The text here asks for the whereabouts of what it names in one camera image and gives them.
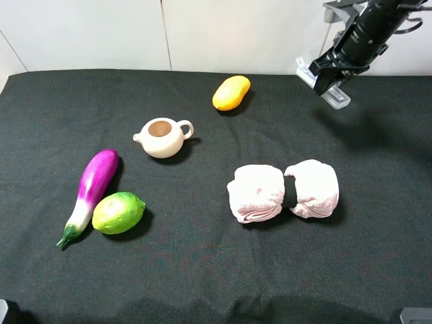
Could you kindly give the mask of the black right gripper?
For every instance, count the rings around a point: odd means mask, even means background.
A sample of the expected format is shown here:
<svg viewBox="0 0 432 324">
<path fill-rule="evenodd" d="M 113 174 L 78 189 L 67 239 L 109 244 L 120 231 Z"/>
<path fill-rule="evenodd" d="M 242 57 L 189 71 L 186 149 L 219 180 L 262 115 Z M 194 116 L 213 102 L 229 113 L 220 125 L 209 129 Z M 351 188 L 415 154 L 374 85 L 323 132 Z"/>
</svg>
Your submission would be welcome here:
<svg viewBox="0 0 432 324">
<path fill-rule="evenodd" d="M 405 21 L 399 3 L 367 3 L 363 11 L 346 25 L 342 35 L 309 70 L 316 77 L 314 92 L 321 96 L 335 83 L 344 86 L 369 69 L 386 49 L 386 41 Z"/>
</svg>

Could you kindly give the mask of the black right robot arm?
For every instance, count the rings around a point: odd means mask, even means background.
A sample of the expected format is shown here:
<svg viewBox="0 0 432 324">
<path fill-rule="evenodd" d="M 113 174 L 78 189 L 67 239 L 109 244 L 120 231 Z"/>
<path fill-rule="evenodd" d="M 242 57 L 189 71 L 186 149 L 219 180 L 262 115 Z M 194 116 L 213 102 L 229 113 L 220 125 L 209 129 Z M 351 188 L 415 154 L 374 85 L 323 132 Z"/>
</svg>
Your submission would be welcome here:
<svg viewBox="0 0 432 324">
<path fill-rule="evenodd" d="M 344 84 L 369 70 L 371 63 L 388 48 L 394 34 L 413 32 L 423 25 L 420 18 L 410 19 L 414 11 L 430 11 L 424 1 L 329 1 L 323 4 L 325 21 L 342 21 L 333 45 L 309 65 L 317 78 L 313 90 L 323 95 L 335 84 Z"/>
</svg>

